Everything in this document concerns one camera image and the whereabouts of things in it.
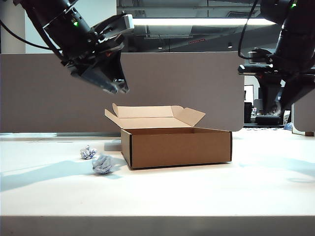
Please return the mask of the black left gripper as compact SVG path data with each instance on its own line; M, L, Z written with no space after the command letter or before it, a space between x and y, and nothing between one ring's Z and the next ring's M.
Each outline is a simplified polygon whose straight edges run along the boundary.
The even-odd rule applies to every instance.
M121 65L123 47L121 33L113 36L96 31L61 33L61 49L68 58L70 74L112 94L129 91Z

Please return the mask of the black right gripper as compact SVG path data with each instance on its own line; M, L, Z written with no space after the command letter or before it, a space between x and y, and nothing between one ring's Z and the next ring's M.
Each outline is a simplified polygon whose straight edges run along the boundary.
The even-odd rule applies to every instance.
M239 75L255 76L262 91L263 113L276 113L278 103L277 94L281 87L281 80L287 81L280 99L281 111L291 107L293 103L315 89L315 68L302 72L288 72L266 64L249 64L238 66Z

